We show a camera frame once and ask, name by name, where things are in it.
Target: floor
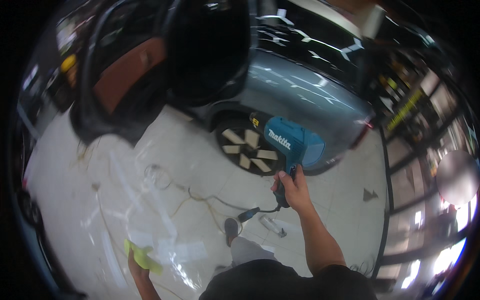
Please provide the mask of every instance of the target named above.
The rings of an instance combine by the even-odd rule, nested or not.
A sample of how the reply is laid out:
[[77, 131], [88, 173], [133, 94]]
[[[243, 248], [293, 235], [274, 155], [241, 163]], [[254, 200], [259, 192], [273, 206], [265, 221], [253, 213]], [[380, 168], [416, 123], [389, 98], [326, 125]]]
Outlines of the floor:
[[[123, 251], [125, 238], [153, 247], [150, 256], [164, 271], [151, 278], [163, 300], [197, 299], [214, 268], [230, 264], [222, 224], [241, 212], [208, 197], [246, 208], [276, 206], [269, 190], [272, 177], [233, 165], [212, 133], [171, 108], [162, 111], [135, 148], [116, 136], [84, 147], [68, 114], [58, 115], [38, 141], [26, 176], [58, 260], [74, 286], [91, 299], [140, 298]], [[347, 264], [371, 269], [386, 203], [379, 134], [370, 132], [340, 164], [307, 180], [315, 209]], [[240, 235], [273, 251], [299, 275], [311, 276], [295, 211], [269, 216], [284, 228], [285, 237], [256, 217], [243, 224]]]

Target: tire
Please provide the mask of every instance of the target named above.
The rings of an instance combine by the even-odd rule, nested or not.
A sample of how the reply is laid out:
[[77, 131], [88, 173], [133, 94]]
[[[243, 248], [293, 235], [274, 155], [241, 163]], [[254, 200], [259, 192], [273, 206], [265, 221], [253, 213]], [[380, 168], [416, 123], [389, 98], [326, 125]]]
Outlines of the tire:
[[223, 121], [217, 126], [215, 135], [223, 154], [252, 174], [272, 176], [285, 167], [285, 156], [269, 144], [248, 120]]
[[43, 230], [43, 219], [40, 213], [40, 208], [37, 203], [30, 198], [30, 195], [21, 191], [17, 194], [18, 205], [22, 211], [22, 215], [28, 224], [33, 226], [36, 230]]

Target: foot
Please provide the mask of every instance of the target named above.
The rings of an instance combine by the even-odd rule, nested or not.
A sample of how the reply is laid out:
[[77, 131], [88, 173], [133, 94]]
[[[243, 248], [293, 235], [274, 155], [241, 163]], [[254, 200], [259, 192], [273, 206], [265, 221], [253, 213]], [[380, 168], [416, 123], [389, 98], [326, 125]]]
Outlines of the foot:
[[225, 220], [224, 226], [225, 234], [227, 235], [227, 246], [230, 247], [233, 239], [236, 238], [239, 233], [239, 225], [234, 219], [228, 218]]

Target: heat gun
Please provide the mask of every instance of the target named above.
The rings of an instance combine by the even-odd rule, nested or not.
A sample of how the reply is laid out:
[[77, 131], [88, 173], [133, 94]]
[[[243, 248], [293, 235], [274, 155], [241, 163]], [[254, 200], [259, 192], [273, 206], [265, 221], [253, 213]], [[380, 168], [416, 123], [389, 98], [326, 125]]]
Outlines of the heat gun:
[[[272, 146], [285, 155], [286, 164], [282, 170], [293, 179], [295, 179], [297, 164], [303, 167], [312, 166], [320, 160], [324, 152], [325, 142], [319, 135], [283, 117], [254, 112], [250, 115], [250, 121]], [[285, 187], [281, 182], [274, 195], [278, 203], [274, 211], [281, 207], [290, 207], [285, 198]], [[240, 214], [238, 218], [240, 222], [244, 222], [259, 211], [260, 208], [256, 207]]]

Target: slipper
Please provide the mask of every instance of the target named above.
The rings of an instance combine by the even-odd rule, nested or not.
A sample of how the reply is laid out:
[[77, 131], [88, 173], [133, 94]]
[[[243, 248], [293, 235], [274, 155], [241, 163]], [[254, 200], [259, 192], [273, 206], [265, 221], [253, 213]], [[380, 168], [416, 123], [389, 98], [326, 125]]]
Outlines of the slipper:
[[227, 246], [231, 246], [228, 242], [228, 238], [236, 237], [239, 234], [239, 225], [237, 221], [232, 218], [225, 220], [225, 234], [227, 235]]

